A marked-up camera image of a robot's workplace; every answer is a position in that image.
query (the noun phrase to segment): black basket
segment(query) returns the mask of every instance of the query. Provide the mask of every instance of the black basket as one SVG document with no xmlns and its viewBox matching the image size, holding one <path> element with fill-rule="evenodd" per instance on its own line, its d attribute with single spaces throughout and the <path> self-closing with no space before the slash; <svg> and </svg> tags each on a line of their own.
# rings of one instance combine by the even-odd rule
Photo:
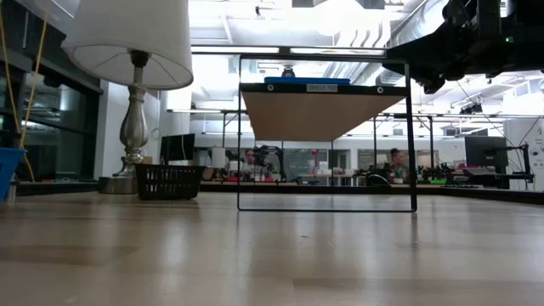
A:
<svg viewBox="0 0 544 306">
<path fill-rule="evenodd" d="M 142 200 L 189 200 L 198 195 L 206 167 L 136 165 L 138 194 Z"/>
</svg>

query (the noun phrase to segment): lamp stand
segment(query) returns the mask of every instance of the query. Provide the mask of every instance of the lamp stand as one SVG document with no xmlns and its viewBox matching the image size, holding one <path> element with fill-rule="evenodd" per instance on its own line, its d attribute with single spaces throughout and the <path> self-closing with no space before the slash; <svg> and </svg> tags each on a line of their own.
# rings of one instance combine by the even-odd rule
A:
<svg viewBox="0 0 544 306">
<path fill-rule="evenodd" d="M 125 156 L 121 158 L 122 169 L 113 177 L 99 178 L 99 192 L 117 195 L 132 195 L 138 192 L 135 164 L 144 158 L 140 155 L 142 147 L 147 144 L 147 125 L 144 116 L 145 88 L 142 86 L 144 67 L 150 55 L 146 52 L 132 50 L 130 59 L 134 65 L 133 83 L 128 86 L 128 110 L 121 124 L 119 139 L 125 145 Z"/>
</svg>

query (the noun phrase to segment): wooden table surface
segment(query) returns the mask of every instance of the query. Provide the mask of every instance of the wooden table surface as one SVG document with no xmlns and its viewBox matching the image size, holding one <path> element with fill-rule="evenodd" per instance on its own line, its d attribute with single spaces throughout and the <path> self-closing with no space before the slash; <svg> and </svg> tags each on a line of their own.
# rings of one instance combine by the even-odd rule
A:
<svg viewBox="0 0 544 306">
<path fill-rule="evenodd" d="M 236 194 L 20 197 L 0 212 L 6 306 L 540 306 L 544 209 L 419 196 L 418 213 L 238 212 Z M 404 208 L 406 195 L 242 195 Z"/>
</svg>

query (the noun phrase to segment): person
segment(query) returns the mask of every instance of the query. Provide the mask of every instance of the person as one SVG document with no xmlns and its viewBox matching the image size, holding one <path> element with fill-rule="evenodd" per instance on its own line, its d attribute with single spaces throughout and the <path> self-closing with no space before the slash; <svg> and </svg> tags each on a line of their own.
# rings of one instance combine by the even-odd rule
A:
<svg viewBox="0 0 544 306">
<path fill-rule="evenodd" d="M 398 182 L 402 179 L 403 182 L 408 181 L 409 169 L 405 165 L 405 155 L 399 149 L 393 148 L 390 151 L 391 153 L 391 175 L 390 181 Z"/>
<path fill-rule="evenodd" d="M 274 170 L 274 165 L 269 163 L 268 159 L 259 161 L 255 156 L 256 149 L 247 149 L 245 154 L 245 162 L 242 166 L 242 172 L 245 180 L 263 180 L 269 178 Z"/>
</svg>

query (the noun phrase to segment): blue bucket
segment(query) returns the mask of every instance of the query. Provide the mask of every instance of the blue bucket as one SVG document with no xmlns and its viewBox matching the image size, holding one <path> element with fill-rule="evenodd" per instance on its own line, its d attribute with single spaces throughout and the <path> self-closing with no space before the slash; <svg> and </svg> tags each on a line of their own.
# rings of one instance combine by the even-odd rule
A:
<svg viewBox="0 0 544 306">
<path fill-rule="evenodd" d="M 6 196 L 9 182 L 24 154 L 24 150 L 0 148 L 0 201 Z"/>
</svg>

